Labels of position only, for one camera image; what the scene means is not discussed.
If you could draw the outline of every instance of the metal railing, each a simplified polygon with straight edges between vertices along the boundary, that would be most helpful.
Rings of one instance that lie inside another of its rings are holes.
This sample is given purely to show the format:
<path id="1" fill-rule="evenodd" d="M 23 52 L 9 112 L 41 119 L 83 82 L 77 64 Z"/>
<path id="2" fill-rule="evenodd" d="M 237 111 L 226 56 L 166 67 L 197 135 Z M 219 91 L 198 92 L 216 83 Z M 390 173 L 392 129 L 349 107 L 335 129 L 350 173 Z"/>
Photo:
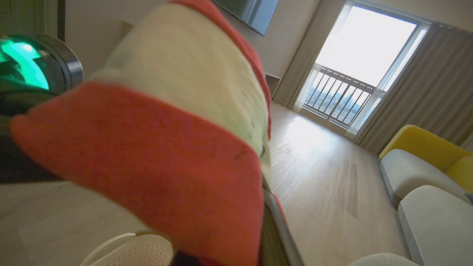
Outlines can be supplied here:
<path id="1" fill-rule="evenodd" d="M 369 84 L 322 66 L 304 108 L 348 129 L 375 89 Z"/>

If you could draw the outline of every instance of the cream fabric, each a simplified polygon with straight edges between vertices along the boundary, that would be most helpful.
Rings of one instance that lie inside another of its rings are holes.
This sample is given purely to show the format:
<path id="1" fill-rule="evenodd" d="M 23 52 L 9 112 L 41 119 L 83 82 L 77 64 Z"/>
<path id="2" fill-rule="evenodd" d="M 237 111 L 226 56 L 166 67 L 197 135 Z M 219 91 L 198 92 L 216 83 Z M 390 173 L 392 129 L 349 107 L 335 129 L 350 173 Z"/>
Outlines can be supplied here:
<path id="1" fill-rule="evenodd" d="M 418 266 L 412 261 L 396 254 L 380 253 L 358 259 L 348 266 Z"/>
<path id="2" fill-rule="evenodd" d="M 415 240 L 422 260 L 414 262 L 425 266 L 473 265 L 473 206 L 437 187 L 421 186 L 399 207 L 407 221 L 407 225 L 401 223 L 403 231 L 412 234 L 406 238 Z"/>
<path id="3" fill-rule="evenodd" d="M 227 129 L 258 155 L 264 150 L 262 171 L 271 182 L 263 90 L 236 44 L 202 14 L 182 5 L 160 5 L 92 79 L 163 100 Z"/>
<path id="4" fill-rule="evenodd" d="M 386 174 L 385 181 L 389 181 L 393 191 L 400 198 L 404 198 L 409 192 L 420 186 L 431 185 L 472 204 L 464 195 L 466 192 L 460 185 L 439 169 L 407 151 L 392 150 L 381 161 Z"/>

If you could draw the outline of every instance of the wooden floor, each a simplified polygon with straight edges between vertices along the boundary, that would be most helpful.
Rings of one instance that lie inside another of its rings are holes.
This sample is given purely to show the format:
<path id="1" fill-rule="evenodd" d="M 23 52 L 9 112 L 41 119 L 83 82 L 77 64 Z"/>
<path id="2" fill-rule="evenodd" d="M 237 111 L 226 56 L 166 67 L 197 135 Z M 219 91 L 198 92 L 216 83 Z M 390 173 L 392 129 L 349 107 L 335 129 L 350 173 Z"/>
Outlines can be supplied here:
<path id="1" fill-rule="evenodd" d="M 272 191 L 306 266 L 347 266 L 375 253 L 409 258 L 373 154 L 272 103 Z"/>
<path id="2" fill-rule="evenodd" d="M 306 265 L 408 257 L 377 158 L 275 103 L 272 117 L 272 189 Z M 68 182 L 0 186 L 2 266 L 78 266 L 104 241 L 142 229 L 123 208 Z"/>

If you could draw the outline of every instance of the wall-mounted tv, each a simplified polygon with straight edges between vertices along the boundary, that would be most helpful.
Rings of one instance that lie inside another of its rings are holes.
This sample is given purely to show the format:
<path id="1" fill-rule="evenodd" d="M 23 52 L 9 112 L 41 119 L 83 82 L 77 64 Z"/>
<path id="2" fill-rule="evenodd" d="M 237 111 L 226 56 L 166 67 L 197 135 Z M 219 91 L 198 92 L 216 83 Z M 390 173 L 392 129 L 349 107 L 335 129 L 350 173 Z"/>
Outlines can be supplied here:
<path id="1" fill-rule="evenodd" d="M 265 35 L 279 0 L 214 0 L 227 13 Z"/>

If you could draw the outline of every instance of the gray curtain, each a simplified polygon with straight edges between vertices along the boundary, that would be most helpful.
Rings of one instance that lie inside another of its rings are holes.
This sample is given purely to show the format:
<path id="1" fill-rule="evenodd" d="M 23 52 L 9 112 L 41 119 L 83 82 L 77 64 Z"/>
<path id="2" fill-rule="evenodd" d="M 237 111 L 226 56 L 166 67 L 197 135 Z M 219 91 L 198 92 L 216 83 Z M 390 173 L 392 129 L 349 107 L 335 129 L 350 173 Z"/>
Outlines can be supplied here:
<path id="1" fill-rule="evenodd" d="M 380 154 L 406 124 L 458 146 L 473 133 L 472 34 L 433 23 L 354 141 Z"/>
<path id="2" fill-rule="evenodd" d="M 320 0 L 273 101 L 292 108 L 346 0 Z"/>

